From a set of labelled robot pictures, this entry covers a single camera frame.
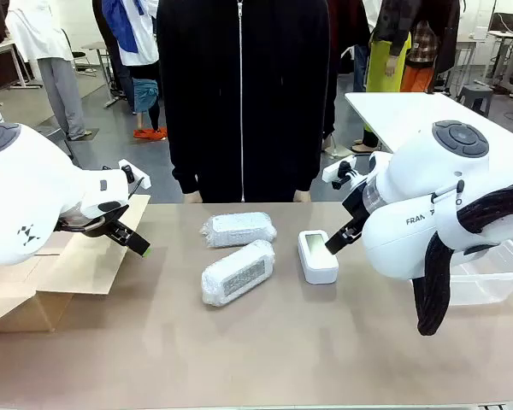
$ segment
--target bubble wrap package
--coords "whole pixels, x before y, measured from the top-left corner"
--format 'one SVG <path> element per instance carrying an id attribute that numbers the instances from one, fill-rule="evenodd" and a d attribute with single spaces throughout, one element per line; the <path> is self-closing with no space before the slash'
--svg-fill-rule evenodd
<path id="1" fill-rule="evenodd" d="M 215 262 L 202 274 L 203 302 L 224 306 L 268 279 L 275 253 L 270 242 L 257 240 Z"/>
<path id="2" fill-rule="evenodd" d="M 264 212 L 212 216 L 201 232 L 210 248 L 246 245 L 257 239 L 272 242 L 277 236 L 272 220 Z"/>

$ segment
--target plastic bin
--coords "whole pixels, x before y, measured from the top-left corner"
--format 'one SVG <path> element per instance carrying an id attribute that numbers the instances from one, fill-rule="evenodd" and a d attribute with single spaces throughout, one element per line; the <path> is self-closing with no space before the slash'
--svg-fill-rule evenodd
<path id="1" fill-rule="evenodd" d="M 490 249 L 476 261 L 451 268 L 450 306 L 502 302 L 513 292 L 513 242 Z"/>

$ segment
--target cardboard box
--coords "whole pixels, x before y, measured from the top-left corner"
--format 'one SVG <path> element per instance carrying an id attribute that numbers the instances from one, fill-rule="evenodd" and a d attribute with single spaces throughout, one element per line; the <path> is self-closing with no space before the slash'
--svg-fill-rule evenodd
<path id="1" fill-rule="evenodd" d="M 136 229 L 150 196 L 120 221 Z M 53 331 L 74 294 L 108 295 L 128 251 L 107 237 L 56 232 L 31 259 L 0 266 L 0 331 Z"/>

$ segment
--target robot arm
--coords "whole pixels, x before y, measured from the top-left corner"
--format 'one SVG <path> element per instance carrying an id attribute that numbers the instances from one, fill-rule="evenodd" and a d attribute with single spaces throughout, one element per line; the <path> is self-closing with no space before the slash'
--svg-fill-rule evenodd
<path id="1" fill-rule="evenodd" d="M 0 265 L 30 258 L 53 231 L 106 235 L 143 255 L 150 244 L 118 220 L 135 178 L 150 187 L 148 175 L 126 161 L 84 171 L 33 129 L 0 124 Z"/>
<path id="2" fill-rule="evenodd" d="M 376 271 L 412 279 L 422 335 L 445 316 L 450 267 L 513 238 L 513 169 L 490 174 L 488 151 L 472 126 L 441 121 L 395 155 L 372 155 L 364 182 L 348 181 L 353 220 L 327 248 L 336 254 L 361 237 Z"/>

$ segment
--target wall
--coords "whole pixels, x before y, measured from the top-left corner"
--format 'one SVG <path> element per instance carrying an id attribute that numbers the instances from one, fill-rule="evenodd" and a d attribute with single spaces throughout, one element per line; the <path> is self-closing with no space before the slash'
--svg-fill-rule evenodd
<path id="1" fill-rule="evenodd" d="M 95 51 L 82 46 L 103 41 L 98 30 L 91 0 L 50 0 L 54 15 L 58 15 L 62 29 L 67 33 L 73 51 L 84 51 L 91 64 L 98 65 Z"/>
<path id="2" fill-rule="evenodd" d="M 460 20 L 458 31 L 459 38 L 467 38 L 475 31 L 477 26 L 488 27 L 494 6 L 494 0 L 466 0 L 467 8 Z M 496 13 L 513 13 L 513 0 L 497 0 Z M 494 47 L 493 38 L 488 38 L 484 44 L 478 44 L 473 63 L 475 65 L 485 65 L 490 59 L 492 48 Z M 462 54 L 459 64 L 463 64 Z"/>

